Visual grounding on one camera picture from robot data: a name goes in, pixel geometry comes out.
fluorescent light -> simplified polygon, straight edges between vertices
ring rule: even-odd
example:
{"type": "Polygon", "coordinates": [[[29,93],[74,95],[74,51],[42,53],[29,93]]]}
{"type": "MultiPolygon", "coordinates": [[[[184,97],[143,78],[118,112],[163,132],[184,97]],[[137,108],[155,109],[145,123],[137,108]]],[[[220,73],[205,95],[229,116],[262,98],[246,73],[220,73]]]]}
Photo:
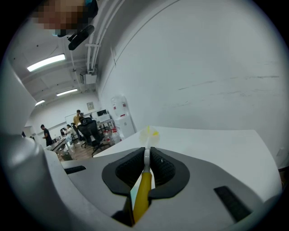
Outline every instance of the fluorescent light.
{"type": "Polygon", "coordinates": [[[59,93],[59,94],[57,94],[57,96],[62,96],[64,94],[67,94],[67,93],[70,93],[70,92],[76,92],[76,91],[77,91],[77,89],[73,89],[73,90],[70,90],[70,91],[67,91],[67,92],[59,93]]]}
{"type": "Polygon", "coordinates": [[[54,56],[54,57],[51,57],[51,58],[48,58],[48,59],[45,59],[45,60],[42,60],[36,64],[33,64],[31,65],[30,67],[28,67],[28,71],[34,71],[40,67],[43,67],[45,65],[48,65],[50,63],[55,63],[55,62],[58,62],[58,61],[61,61],[61,60],[65,60],[65,55],[64,54],[61,54],[61,55],[57,55],[57,56],[54,56]]]}
{"type": "Polygon", "coordinates": [[[37,106],[38,104],[44,103],[44,102],[45,102],[45,100],[41,100],[41,101],[37,102],[37,103],[35,104],[35,106],[37,106]]]}

yellow handle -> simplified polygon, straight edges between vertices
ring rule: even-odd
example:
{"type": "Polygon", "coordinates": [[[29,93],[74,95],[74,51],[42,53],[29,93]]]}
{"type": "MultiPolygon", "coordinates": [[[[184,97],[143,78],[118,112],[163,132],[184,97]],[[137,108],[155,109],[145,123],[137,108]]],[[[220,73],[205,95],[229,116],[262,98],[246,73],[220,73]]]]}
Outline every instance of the yellow handle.
{"type": "Polygon", "coordinates": [[[143,172],[141,176],[139,190],[135,198],[134,219],[135,223],[141,218],[149,207],[148,195],[152,189],[152,175],[150,172],[143,172]]]}

white tabletop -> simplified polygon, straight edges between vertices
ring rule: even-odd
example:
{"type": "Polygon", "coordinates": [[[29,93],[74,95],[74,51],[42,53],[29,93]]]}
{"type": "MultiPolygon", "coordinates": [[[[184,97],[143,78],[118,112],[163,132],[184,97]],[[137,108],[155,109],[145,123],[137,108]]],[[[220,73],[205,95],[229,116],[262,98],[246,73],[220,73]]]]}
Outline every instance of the white tabletop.
{"type": "MultiPolygon", "coordinates": [[[[154,127],[163,148],[211,162],[250,187],[263,201],[282,191],[276,163],[254,130],[196,130],[154,127]]],[[[94,157],[140,148],[140,132],[94,157]]]]}

wooden floor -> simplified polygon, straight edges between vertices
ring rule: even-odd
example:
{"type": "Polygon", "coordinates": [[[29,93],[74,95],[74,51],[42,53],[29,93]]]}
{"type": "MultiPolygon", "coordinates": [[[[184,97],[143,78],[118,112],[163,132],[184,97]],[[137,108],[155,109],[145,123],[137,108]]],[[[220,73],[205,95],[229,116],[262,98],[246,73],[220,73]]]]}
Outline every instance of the wooden floor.
{"type": "MultiPolygon", "coordinates": [[[[81,145],[84,142],[81,141],[79,142],[78,140],[74,141],[74,148],[72,147],[72,151],[74,152],[70,152],[70,156],[73,160],[84,160],[84,159],[89,159],[92,158],[92,153],[93,153],[93,147],[86,145],[86,148],[84,148],[84,145],[81,147],[81,145]]],[[[101,148],[99,148],[93,155],[97,155],[98,153],[102,152],[103,150],[109,148],[109,145],[105,145],[101,148]]],[[[58,158],[60,161],[65,161],[62,157],[61,157],[61,152],[58,153],[58,158]]]]}

person in yellow shirt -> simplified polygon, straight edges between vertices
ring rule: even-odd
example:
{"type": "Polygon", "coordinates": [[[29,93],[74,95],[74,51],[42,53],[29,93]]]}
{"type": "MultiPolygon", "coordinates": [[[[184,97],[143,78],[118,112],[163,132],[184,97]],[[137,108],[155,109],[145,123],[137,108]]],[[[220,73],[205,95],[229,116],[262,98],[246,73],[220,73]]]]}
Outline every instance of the person in yellow shirt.
{"type": "Polygon", "coordinates": [[[76,116],[73,117],[73,122],[74,122],[76,128],[77,128],[78,123],[80,123],[79,115],[80,115],[80,110],[77,110],[77,111],[76,111],[76,116]]]}

